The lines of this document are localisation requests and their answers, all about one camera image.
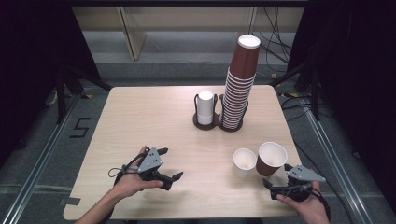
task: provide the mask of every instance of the gray floor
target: gray floor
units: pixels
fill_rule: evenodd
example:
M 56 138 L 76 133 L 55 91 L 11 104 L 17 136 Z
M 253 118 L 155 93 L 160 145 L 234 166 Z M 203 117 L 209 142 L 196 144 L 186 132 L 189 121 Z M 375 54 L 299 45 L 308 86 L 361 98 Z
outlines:
M 149 33 L 138 61 L 132 62 L 122 33 L 85 34 L 92 55 L 102 79 L 114 86 L 153 86 L 153 85 L 223 85 L 228 65 L 233 55 L 236 41 L 234 33 Z M 284 42 L 291 45 L 293 34 L 284 34 Z M 270 49 L 282 51 L 271 45 Z M 283 75 L 286 65 L 262 50 L 255 85 L 268 84 L 272 74 Z M 295 78 L 276 87 L 278 93 L 295 92 Z M 61 200 L 69 196 L 76 180 L 79 166 L 91 141 L 94 128 L 106 102 L 108 92 L 83 81 L 86 94 L 77 101 L 67 120 L 59 142 L 50 154 L 48 163 L 37 181 L 35 190 L 23 209 L 19 223 L 71 223 L 63 219 L 64 205 Z M 279 96 L 282 104 L 288 97 Z M 353 157 L 353 147 L 348 142 L 342 127 L 326 105 L 325 97 L 320 99 L 320 122 L 336 155 L 344 166 L 353 188 L 358 192 L 372 223 L 396 223 L 396 217 L 366 171 L 364 164 Z M 301 104 L 301 99 L 293 99 L 285 104 Z M 350 207 L 350 201 L 343 192 L 339 178 L 327 159 L 323 146 L 309 117 L 309 107 L 297 106 L 285 109 L 294 140 L 326 175 L 340 194 L 353 216 L 354 223 L 360 220 Z M 75 130 L 80 118 L 89 127 L 83 138 L 70 138 L 81 134 Z M 45 148 L 56 125 L 57 107 L 49 105 L 43 110 L 31 131 L 25 137 L 27 146 L 15 150 L 5 166 L 0 170 L 0 218 L 3 220 L 13 204 L 21 186 L 28 178 L 37 158 Z M 303 165 L 313 164 L 300 153 Z M 340 201 L 327 184 L 322 185 L 323 195 L 332 209 L 332 223 L 348 223 L 346 212 Z M 263 223 L 303 223 L 296 217 L 263 217 Z

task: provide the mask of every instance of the person's right hand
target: person's right hand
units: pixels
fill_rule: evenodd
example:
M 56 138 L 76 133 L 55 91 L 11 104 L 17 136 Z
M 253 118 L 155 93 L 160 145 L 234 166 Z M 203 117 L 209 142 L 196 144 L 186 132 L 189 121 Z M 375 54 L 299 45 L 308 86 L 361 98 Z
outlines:
M 320 192 L 320 184 L 318 181 L 312 182 L 312 188 L 316 189 Z M 321 201 L 313 196 L 309 195 L 309 197 L 303 202 L 296 202 L 289 197 L 284 197 L 281 194 L 276 195 L 276 198 L 282 203 L 287 204 L 288 206 L 294 208 L 299 216 L 307 223 L 307 224 L 326 224 L 329 223 L 329 219 L 326 215 L 326 210 Z

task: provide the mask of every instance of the table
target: table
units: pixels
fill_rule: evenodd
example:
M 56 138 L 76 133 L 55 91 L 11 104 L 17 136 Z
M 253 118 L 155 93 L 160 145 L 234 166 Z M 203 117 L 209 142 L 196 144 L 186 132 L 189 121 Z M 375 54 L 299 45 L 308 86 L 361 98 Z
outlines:
M 202 131 L 192 123 L 194 96 L 209 90 L 217 95 L 224 86 L 117 87 L 108 95 L 101 118 L 67 205 L 64 218 L 78 219 L 113 185 L 107 176 L 113 167 L 128 163 L 143 145 L 168 147 L 159 171 L 184 175 L 169 190 L 146 189 L 115 207 L 115 219 L 278 217 L 295 211 L 272 201 L 253 170 L 247 178 L 233 174 L 233 153 L 240 147 L 253 150 L 268 141 L 282 145 L 288 164 L 300 164 L 290 130 L 271 86 L 253 86 L 242 128 L 235 133 L 219 127 Z M 216 112 L 221 106 L 218 102 Z M 285 186 L 283 168 L 269 177 Z

